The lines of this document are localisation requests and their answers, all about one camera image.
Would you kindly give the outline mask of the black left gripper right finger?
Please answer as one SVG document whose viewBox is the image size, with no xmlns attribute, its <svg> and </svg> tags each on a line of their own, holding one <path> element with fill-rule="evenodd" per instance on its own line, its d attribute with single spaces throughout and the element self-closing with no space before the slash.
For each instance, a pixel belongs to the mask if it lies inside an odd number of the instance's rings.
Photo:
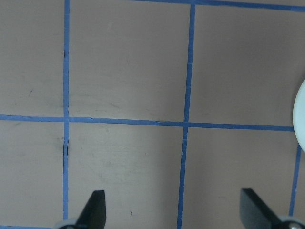
<svg viewBox="0 0 305 229">
<path fill-rule="evenodd" d="M 240 220 L 246 229 L 277 229 L 282 221 L 251 188 L 240 190 Z"/>
</svg>

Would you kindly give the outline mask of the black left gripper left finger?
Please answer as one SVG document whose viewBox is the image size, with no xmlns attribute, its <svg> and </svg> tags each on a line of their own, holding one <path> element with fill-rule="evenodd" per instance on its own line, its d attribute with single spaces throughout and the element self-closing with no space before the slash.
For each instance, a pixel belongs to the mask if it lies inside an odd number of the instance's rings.
<svg viewBox="0 0 305 229">
<path fill-rule="evenodd" d="M 93 191 L 76 220 L 77 229 L 103 229 L 106 224 L 106 200 L 104 190 Z"/>
</svg>

